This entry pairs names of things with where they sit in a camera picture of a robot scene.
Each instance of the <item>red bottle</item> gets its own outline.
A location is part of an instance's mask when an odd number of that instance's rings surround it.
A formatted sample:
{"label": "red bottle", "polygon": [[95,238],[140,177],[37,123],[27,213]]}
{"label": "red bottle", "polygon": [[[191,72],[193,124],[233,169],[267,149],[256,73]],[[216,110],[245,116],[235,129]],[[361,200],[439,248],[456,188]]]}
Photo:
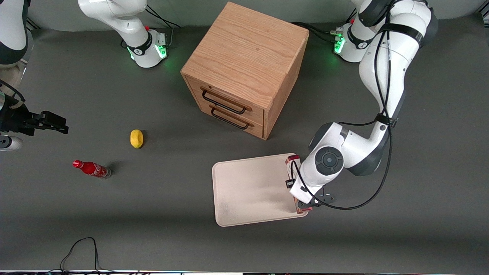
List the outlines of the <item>red bottle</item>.
{"label": "red bottle", "polygon": [[73,167],[82,170],[83,173],[89,176],[94,176],[102,179],[106,179],[111,176],[110,169],[105,168],[91,161],[83,162],[80,160],[75,160],[73,162]]}

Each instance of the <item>plastic tray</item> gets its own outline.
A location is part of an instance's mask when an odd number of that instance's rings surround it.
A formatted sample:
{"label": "plastic tray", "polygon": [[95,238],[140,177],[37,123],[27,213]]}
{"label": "plastic tray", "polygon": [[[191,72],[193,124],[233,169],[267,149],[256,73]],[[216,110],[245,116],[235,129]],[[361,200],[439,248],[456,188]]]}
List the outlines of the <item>plastic tray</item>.
{"label": "plastic tray", "polygon": [[300,218],[282,154],[218,162],[212,167],[216,222],[222,227]]}

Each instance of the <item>green led light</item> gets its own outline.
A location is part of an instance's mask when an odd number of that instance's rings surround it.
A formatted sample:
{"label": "green led light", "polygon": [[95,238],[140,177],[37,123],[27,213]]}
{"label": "green led light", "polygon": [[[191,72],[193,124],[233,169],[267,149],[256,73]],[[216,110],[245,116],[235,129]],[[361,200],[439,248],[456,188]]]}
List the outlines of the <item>green led light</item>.
{"label": "green led light", "polygon": [[163,59],[166,57],[166,48],[165,46],[155,45],[155,49],[158,52],[159,56]]}
{"label": "green led light", "polygon": [[336,42],[336,46],[334,46],[334,51],[336,53],[341,53],[344,44],[345,44],[345,39],[342,37],[340,41]]}
{"label": "green led light", "polygon": [[134,60],[134,56],[133,56],[133,53],[131,52],[131,50],[129,49],[129,47],[127,47],[127,51],[129,52],[129,54],[131,55],[131,59]]}

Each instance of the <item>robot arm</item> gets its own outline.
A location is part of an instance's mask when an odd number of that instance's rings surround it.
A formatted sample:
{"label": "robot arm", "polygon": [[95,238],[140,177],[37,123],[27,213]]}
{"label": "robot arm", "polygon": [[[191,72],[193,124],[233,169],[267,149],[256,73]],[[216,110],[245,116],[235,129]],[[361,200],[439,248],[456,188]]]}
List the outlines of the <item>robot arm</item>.
{"label": "robot arm", "polygon": [[117,31],[126,42],[131,58],[140,67],[154,67],[166,58],[166,36],[146,30],[136,17],[146,9],[146,0],[78,0],[78,5],[86,16]]}
{"label": "robot arm", "polygon": [[[362,11],[371,9],[367,7],[373,2],[366,0],[361,4],[359,15],[348,28],[350,33],[357,32],[357,35],[358,31],[363,32],[363,38],[367,39],[371,28],[365,26],[361,19],[358,20],[359,17],[364,17],[364,22],[377,23],[373,28],[378,29],[378,33],[370,40],[360,42],[366,43],[363,48],[358,48],[359,42],[352,41],[348,34],[341,52],[335,52],[347,61],[354,60],[349,57],[363,52],[359,65],[360,78],[377,100],[379,114],[369,138],[334,122],[319,128],[309,145],[311,153],[300,166],[304,182],[298,177],[290,190],[294,197],[306,204],[311,201],[312,196],[303,187],[304,184],[315,194],[322,186],[335,179],[343,168],[356,176],[370,175],[378,168],[388,141],[388,127],[394,126],[396,119],[392,118],[397,117],[402,105],[405,71],[420,48],[432,19],[432,10],[420,0],[398,0],[392,6],[389,4],[390,8],[383,11],[390,13],[388,22],[385,16],[362,15]],[[389,39],[384,35],[385,32],[389,32]]]}
{"label": "robot arm", "polygon": [[[29,5],[30,0],[0,0],[0,68],[15,66],[27,51],[25,23]],[[0,132],[33,136],[35,129],[50,129],[68,133],[66,119],[48,111],[32,113],[19,91],[1,79],[0,87],[2,90],[9,88],[21,98],[17,100],[0,91]],[[22,140],[18,137],[0,136],[0,151],[21,146]]]}
{"label": "robot arm", "polygon": [[27,10],[30,0],[0,1],[0,68],[14,66],[27,51]]}

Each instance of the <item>wood grain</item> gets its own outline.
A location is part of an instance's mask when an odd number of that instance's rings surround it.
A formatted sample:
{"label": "wood grain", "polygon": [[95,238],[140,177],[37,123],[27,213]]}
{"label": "wood grain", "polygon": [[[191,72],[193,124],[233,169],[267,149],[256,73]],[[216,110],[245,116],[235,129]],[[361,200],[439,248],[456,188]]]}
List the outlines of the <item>wood grain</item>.
{"label": "wood grain", "polygon": [[[246,132],[267,139],[292,90],[309,32],[228,2],[180,71],[199,108],[252,123]],[[219,104],[235,110],[225,111]]]}
{"label": "wood grain", "polygon": [[267,110],[308,31],[229,2],[182,69]]}
{"label": "wood grain", "polygon": [[303,45],[299,52],[297,52],[297,56],[295,58],[294,63],[290,66],[287,75],[284,77],[282,85],[276,94],[275,98],[272,100],[272,105],[268,111],[265,112],[265,118],[263,123],[263,136],[264,139],[267,139],[272,131],[273,126],[277,122],[278,116],[282,111],[282,108],[289,97],[292,88],[297,81],[297,77],[299,76],[299,71],[302,64],[302,58],[304,57],[304,52],[306,50],[306,43],[309,36],[307,36],[302,42]]}

